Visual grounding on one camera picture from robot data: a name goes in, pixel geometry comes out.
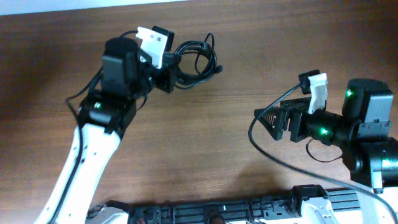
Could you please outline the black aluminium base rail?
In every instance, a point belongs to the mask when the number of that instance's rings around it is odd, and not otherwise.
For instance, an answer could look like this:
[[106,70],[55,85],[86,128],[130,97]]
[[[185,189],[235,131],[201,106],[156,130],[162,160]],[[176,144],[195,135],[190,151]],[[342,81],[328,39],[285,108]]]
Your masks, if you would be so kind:
[[353,190],[296,185],[260,197],[202,202],[128,204],[110,200],[91,208],[86,223],[362,223]]

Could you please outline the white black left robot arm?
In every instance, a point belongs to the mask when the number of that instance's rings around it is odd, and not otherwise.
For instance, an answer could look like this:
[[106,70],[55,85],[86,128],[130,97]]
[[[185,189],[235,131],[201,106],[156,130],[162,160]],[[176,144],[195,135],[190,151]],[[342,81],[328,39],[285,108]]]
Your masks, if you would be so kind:
[[36,223],[84,223],[100,178],[131,121],[136,101],[153,88],[169,92],[180,56],[170,54],[166,36],[127,37],[105,43],[102,66],[83,88],[87,95],[75,110],[73,142],[45,207]]

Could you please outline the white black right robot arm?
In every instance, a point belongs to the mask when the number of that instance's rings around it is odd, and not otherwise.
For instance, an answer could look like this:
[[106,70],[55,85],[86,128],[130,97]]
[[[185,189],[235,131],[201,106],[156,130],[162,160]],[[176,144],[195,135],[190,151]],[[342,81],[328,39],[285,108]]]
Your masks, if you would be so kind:
[[339,147],[355,184],[328,177],[324,180],[383,204],[396,223],[397,212],[381,197],[384,189],[397,187],[397,139],[389,136],[393,94],[387,83],[365,78],[350,80],[341,114],[326,110],[326,80],[309,77],[298,87],[303,98],[286,100],[281,96],[266,108],[256,109],[254,121],[259,121],[276,141],[284,131],[290,131],[293,142],[311,138]]

